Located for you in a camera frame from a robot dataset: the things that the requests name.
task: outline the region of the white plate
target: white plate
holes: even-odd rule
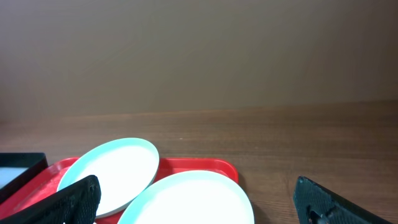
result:
[[[195,170],[166,177],[143,191],[119,224],[254,224],[247,195],[231,179]]]
[[[102,144],[79,158],[62,177],[57,191],[95,175],[101,187],[96,218],[125,209],[150,185],[159,166],[159,153],[149,141],[124,138]]]

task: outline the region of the wall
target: wall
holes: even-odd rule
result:
[[[0,118],[398,98],[396,0],[2,0]]]

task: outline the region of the wood grain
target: wood grain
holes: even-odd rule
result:
[[[299,222],[299,175],[397,223],[397,115],[398,101],[80,116],[3,123],[0,151],[41,151],[55,162],[113,139],[144,138],[163,157],[232,162],[257,223]]]

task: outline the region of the table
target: table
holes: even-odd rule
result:
[[[299,222],[299,175],[398,223],[398,101],[54,118],[1,123],[0,133],[1,152],[45,152],[50,163],[125,137],[162,157],[226,159],[257,223]]]

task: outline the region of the gray wall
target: gray wall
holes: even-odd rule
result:
[[[396,0],[2,0],[0,118],[398,98]]]

